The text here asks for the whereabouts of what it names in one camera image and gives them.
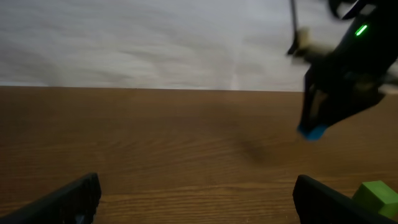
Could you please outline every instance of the white backdrop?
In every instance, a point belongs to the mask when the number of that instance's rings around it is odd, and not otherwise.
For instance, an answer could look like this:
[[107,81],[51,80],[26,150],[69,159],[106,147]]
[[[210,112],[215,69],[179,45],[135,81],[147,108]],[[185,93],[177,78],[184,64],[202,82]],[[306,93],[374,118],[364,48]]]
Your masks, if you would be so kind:
[[[349,24],[297,0],[337,44]],[[288,0],[2,0],[0,85],[300,91]]]

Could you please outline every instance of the wood grain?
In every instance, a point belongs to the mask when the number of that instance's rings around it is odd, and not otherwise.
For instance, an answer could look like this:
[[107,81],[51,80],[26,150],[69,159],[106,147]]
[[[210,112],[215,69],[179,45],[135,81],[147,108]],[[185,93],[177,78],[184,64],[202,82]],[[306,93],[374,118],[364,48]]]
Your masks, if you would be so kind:
[[352,195],[398,190],[398,96],[317,142],[295,128],[300,93],[0,88],[0,214],[87,172],[95,223],[298,223],[292,190],[308,174]]

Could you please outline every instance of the glowing green led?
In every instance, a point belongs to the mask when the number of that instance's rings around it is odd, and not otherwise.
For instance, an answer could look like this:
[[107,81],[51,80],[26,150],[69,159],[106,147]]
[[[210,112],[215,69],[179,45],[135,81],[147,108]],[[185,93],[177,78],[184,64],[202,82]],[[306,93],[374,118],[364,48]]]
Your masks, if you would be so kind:
[[368,28],[368,25],[363,25],[363,26],[361,26],[361,27],[355,32],[355,35],[357,35],[357,36],[361,35],[362,32],[363,32],[364,30],[366,30],[366,28]]

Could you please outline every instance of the blue object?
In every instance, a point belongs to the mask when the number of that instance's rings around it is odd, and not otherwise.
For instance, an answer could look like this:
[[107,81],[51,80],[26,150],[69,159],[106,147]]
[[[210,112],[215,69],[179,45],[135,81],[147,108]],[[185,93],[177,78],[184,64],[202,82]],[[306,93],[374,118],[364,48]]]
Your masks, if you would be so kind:
[[321,124],[321,125],[315,127],[314,129],[312,129],[312,131],[306,132],[306,131],[304,131],[303,127],[301,127],[301,125],[299,125],[297,128],[297,131],[299,133],[301,133],[306,140],[316,141],[322,137],[323,133],[326,131],[327,128],[328,128],[328,126]]

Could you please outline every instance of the green block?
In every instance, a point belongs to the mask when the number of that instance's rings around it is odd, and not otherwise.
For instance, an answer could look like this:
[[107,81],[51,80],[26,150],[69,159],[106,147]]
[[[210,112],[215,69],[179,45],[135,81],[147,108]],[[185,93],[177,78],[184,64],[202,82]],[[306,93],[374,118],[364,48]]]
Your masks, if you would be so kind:
[[355,192],[353,201],[388,218],[398,212],[398,194],[381,180],[363,182]]

